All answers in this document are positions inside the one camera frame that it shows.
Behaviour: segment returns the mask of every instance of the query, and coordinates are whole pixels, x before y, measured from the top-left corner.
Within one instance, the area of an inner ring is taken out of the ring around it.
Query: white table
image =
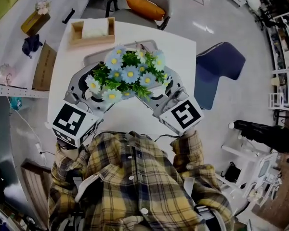
[[[70,20],[64,32],[56,62],[48,102],[48,122],[51,124],[57,116],[57,110],[65,96],[72,76],[83,68],[83,58],[89,54],[114,47],[117,44],[127,44],[134,41],[153,39],[159,49],[164,51],[166,66],[175,70],[181,77],[189,95],[194,94],[196,73],[196,42],[157,29],[129,23],[116,22],[115,44],[68,49],[71,23],[81,21]],[[153,111],[147,108],[136,97],[115,104],[104,116],[104,122],[99,130],[111,130],[148,135],[174,134],[152,116]]]

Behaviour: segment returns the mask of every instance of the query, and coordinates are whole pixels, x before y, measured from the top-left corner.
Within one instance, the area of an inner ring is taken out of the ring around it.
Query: white cable
[[[9,101],[10,107],[12,107],[11,102],[10,102],[10,100],[9,100],[9,97],[6,97],[6,98],[7,98],[8,101]],[[39,136],[36,134],[36,132],[33,130],[33,128],[30,126],[30,124],[19,114],[19,112],[18,112],[17,110],[15,110],[15,111],[18,113],[19,117],[22,118],[22,120],[27,123],[27,125],[29,126],[29,128],[31,128],[32,132],[34,133],[34,135],[38,138],[39,144],[40,144],[40,149],[42,150],[42,142],[40,141]],[[47,163],[47,159],[46,159],[46,157],[44,157],[44,158],[45,158],[45,163],[44,163],[43,165],[39,164],[37,161],[34,161],[34,160],[31,160],[31,161],[29,161],[29,162],[35,162],[35,163],[37,163],[37,164],[40,165],[40,166],[45,166],[46,163]]]

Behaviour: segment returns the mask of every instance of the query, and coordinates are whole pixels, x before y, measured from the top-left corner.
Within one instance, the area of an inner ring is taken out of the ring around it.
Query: yellow plaid shirt
[[[84,212],[84,230],[133,230],[142,224],[153,230],[204,231],[193,200],[216,209],[227,230],[233,229],[229,202],[220,192],[213,166],[203,162],[197,132],[171,143],[176,154],[173,164],[148,136],[130,135],[101,133],[87,148],[79,149],[76,161],[67,158],[57,145],[49,194],[51,231],[76,210]],[[91,184],[79,204],[75,203],[73,177],[86,179],[93,174],[100,179]],[[183,188],[185,177],[195,179],[193,200]]]

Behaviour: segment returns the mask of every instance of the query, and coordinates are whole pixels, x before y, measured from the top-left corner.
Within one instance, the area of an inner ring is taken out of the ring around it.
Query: tiled floor
[[[228,129],[228,123],[243,119],[268,125],[273,124],[273,114],[268,110],[268,93],[270,85],[272,61],[266,35],[255,24],[253,16],[246,7],[238,8],[230,0],[171,0],[172,15],[165,31],[192,39],[197,42],[197,52],[222,41],[232,43],[245,57],[246,63],[240,78],[233,81],[221,78],[215,97],[213,109],[205,111],[205,119],[197,126],[203,142],[205,161],[213,164],[217,171],[224,170],[230,161],[236,158],[222,151],[221,145],[232,144],[237,132]],[[105,12],[96,8],[86,9],[83,17],[98,18]],[[44,126],[47,115],[47,100],[35,100],[34,105],[23,111],[29,123],[35,128],[43,143],[43,150],[54,151],[55,138]],[[18,163],[23,158],[43,160],[37,153],[32,137],[17,114],[12,115],[11,126],[16,136],[29,141],[27,146],[19,145]],[[173,160],[170,139],[158,141],[160,147],[168,152]],[[46,155],[47,166],[53,163],[53,156]]]

